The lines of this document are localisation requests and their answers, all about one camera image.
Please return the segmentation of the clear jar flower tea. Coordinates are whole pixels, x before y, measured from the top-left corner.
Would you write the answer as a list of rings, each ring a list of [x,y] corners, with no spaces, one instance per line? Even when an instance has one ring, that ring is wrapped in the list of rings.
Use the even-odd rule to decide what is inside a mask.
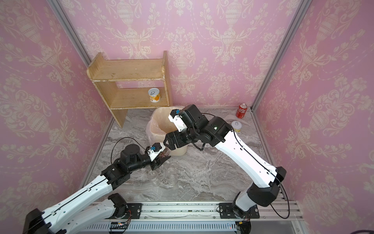
[[[171,153],[171,150],[169,148],[165,148],[160,154],[160,158],[161,159],[166,159],[166,158],[170,158],[170,153]]]
[[[147,176],[148,176],[148,179],[150,181],[157,181],[157,180],[159,180],[159,173],[157,171],[152,171],[152,170],[148,171]]]
[[[165,173],[166,181],[169,185],[174,186],[178,183],[178,174],[174,169],[167,170]]]

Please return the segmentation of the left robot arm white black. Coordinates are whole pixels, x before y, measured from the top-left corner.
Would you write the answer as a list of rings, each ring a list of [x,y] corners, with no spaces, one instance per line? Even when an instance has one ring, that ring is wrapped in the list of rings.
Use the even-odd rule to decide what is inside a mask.
[[[155,143],[142,153],[136,144],[121,151],[120,157],[92,182],[65,200],[43,211],[34,209],[26,215],[24,234],[77,234],[86,227],[109,217],[130,214],[124,198],[113,191],[130,179],[131,173],[150,166],[159,168],[170,158],[170,149]]]

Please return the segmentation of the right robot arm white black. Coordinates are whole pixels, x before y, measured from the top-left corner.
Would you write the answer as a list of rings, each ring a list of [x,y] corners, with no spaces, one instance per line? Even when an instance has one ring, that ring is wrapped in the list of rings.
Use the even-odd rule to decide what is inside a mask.
[[[194,104],[173,109],[168,118],[177,128],[164,139],[164,145],[170,150],[200,141],[226,154],[250,176],[251,185],[238,193],[231,205],[236,216],[244,218],[251,208],[267,207],[277,198],[286,170],[258,156],[224,119],[214,116],[208,120]]]

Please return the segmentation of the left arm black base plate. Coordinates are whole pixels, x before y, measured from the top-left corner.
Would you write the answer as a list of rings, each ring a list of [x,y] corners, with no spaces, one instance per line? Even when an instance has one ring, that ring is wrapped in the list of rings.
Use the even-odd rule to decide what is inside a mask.
[[[126,206],[116,209],[115,213],[107,219],[140,219],[142,205],[142,203],[127,203]]]

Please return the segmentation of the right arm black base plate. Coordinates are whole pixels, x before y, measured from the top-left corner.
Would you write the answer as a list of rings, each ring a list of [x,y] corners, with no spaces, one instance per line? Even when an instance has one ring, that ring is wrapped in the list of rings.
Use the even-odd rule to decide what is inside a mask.
[[[251,207],[248,211],[244,212],[239,208],[234,208],[232,203],[219,203],[218,210],[221,219],[259,219],[259,209],[257,205]]]

